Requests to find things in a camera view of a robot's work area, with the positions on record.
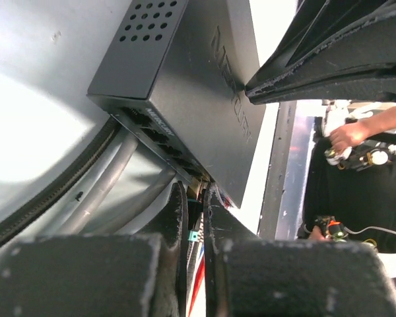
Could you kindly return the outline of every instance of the human hand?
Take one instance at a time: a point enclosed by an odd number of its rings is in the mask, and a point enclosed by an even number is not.
[[[323,236],[323,233],[321,233],[321,229],[318,226],[314,226],[310,236],[308,237],[308,240],[327,241],[327,239]]]
[[[330,133],[330,141],[336,152],[341,154],[348,147],[361,144],[370,136],[370,130],[361,121],[338,127]]]

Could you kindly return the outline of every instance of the red wire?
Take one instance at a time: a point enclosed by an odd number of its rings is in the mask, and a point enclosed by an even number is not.
[[[199,289],[201,288],[201,284],[204,280],[204,276],[205,276],[205,263],[204,263],[204,257],[202,257],[201,263],[198,266],[197,275],[195,276],[195,282],[193,284],[191,306],[189,307],[189,315],[188,316],[191,316],[193,305],[195,304],[195,300],[197,299],[197,295],[198,295]]]

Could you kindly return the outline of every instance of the black shirt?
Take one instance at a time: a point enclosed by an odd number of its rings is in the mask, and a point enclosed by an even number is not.
[[[316,215],[332,215],[353,232],[367,227],[396,231],[396,165],[373,166],[357,172],[327,163],[328,139],[318,141],[310,163],[304,202],[308,230]],[[380,253],[396,253],[396,234],[368,229],[351,240],[372,239]]]

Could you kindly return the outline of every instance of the black metal box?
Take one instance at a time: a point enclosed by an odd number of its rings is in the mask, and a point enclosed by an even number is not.
[[[133,0],[88,96],[187,179],[240,206],[265,106],[249,1]]]

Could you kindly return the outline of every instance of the person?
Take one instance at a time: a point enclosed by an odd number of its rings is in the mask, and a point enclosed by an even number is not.
[[[371,242],[378,252],[396,254],[396,165],[373,166],[359,172],[340,170],[325,159],[324,151],[338,153],[370,136],[396,128],[396,106],[371,118],[343,125],[316,144],[308,174],[303,225],[306,236],[325,240],[314,225],[317,215],[335,216],[351,240]]]

